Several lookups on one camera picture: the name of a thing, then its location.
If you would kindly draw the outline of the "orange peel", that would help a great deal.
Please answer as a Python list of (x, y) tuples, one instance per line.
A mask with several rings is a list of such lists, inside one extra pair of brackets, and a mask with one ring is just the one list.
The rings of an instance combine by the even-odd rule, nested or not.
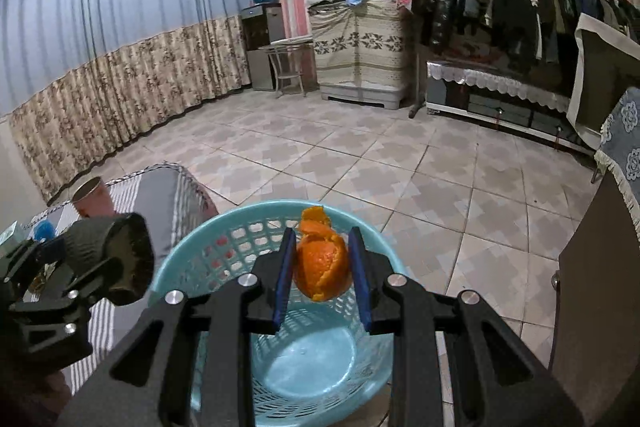
[(293, 280), (299, 291), (315, 303), (343, 295), (352, 285), (349, 252), (324, 208), (306, 208), (298, 231)]

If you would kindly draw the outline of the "teal tissue box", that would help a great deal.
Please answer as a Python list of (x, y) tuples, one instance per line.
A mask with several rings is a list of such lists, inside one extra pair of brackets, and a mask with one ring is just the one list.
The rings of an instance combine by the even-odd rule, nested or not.
[(21, 223), (14, 221), (0, 235), (0, 253), (2, 256), (11, 254), (24, 241), (24, 231)]

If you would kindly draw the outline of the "pink cup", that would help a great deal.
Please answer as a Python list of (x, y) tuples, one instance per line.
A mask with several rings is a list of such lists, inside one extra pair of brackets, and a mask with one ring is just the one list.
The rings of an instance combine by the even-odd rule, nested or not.
[(81, 218), (111, 217), (116, 213), (110, 191), (100, 176), (78, 187), (70, 201)]

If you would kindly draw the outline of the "dark wooden cabinet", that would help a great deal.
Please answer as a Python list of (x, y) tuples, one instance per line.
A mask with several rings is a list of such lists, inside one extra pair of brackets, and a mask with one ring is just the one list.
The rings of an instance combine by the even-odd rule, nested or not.
[(559, 255), (550, 369), (587, 426), (639, 424), (639, 239), (612, 174)]

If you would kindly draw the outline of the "light blue plastic basket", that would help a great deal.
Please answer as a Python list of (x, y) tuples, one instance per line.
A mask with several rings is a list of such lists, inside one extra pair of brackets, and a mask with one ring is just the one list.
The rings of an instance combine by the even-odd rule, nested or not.
[[(242, 206), (204, 222), (172, 247), (151, 287), (152, 301), (178, 289), (189, 297), (218, 291), (279, 248), (309, 200)], [(329, 426), (366, 405), (390, 380), (390, 335), (363, 328), (354, 291), (314, 303), (297, 288), (276, 335), (255, 335), (253, 401), (259, 426)]]

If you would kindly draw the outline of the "grey striped table cloth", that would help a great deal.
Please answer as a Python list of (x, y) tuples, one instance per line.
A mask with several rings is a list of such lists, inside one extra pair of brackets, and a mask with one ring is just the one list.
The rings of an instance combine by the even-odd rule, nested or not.
[[(173, 162), (162, 162), (104, 182), (116, 212), (136, 212), (144, 218), (157, 268), (183, 237), (218, 215), (206, 187), (198, 183), (188, 169)], [(60, 234), (79, 219), (78, 212), (68, 200), (33, 217), (26, 230), (30, 237), (35, 236), (38, 225), (44, 222)], [(78, 391), (119, 340), (134, 327), (148, 301), (149, 297), (143, 296), (135, 303), (116, 307), (102, 299), (93, 306), (88, 326), (93, 351), (88, 357), (52, 375), (49, 381), (53, 389), (70, 393)]]

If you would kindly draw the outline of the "blue floral curtain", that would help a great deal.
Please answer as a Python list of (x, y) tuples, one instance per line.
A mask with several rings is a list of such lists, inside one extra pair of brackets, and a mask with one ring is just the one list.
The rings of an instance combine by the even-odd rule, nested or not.
[(245, 0), (1, 0), (1, 110), (44, 199), (247, 85)]

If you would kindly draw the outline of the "blue patterned fringed cloth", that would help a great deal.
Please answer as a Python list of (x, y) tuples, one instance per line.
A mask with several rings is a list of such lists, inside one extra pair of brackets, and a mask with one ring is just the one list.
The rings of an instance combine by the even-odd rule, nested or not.
[(636, 235), (640, 234), (640, 109), (639, 89), (628, 88), (601, 127), (596, 161), (614, 176)]

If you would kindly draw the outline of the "low bench with lace cover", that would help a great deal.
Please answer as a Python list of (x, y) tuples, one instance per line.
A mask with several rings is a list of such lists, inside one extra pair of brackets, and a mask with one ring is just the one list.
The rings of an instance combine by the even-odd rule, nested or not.
[(418, 79), (412, 113), (425, 108), (591, 155), (592, 147), (568, 121), (568, 104), (566, 96), (521, 78), (464, 63), (427, 60)]

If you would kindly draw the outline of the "small metal stool table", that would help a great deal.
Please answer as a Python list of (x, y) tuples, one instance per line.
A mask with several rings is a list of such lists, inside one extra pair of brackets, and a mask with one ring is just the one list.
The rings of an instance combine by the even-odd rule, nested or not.
[(307, 90), (303, 80), (303, 59), (313, 48), (314, 39), (311, 35), (280, 39), (259, 48), (265, 52), (273, 69), (276, 98), (281, 98), (295, 86), (299, 87), (299, 92), (305, 98)]

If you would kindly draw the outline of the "white framed dark screen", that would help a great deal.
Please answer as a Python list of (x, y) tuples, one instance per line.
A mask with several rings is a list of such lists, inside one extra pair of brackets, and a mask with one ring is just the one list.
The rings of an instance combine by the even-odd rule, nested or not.
[(639, 87), (639, 45), (587, 14), (574, 36), (578, 54), (566, 115), (582, 142), (597, 150), (606, 117), (629, 87)]

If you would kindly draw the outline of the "grey water dispenser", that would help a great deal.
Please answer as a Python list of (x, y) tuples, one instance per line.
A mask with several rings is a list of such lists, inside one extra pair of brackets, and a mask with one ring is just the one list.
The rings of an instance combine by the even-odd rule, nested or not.
[(245, 52), (254, 90), (273, 91), (274, 74), (266, 49), (285, 38), (282, 6), (278, 2), (255, 4), (240, 12)]

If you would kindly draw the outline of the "cloth covered cabinet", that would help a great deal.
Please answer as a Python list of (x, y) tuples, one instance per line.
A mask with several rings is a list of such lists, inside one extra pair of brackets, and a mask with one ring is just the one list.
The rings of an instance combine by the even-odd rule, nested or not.
[(412, 16), (394, 0), (316, 4), (309, 10), (322, 98), (398, 109), (413, 73)]

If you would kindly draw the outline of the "clothes rack with dark clothes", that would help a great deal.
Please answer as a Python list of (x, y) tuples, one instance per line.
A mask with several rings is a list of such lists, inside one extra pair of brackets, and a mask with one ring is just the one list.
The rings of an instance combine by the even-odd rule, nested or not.
[(471, 101), (470, 90), (555, 112), (570, 104), (582, 16), (637, 40), (639, 9), (628, 0), (397, 0), (422, 20), (428, 79)]

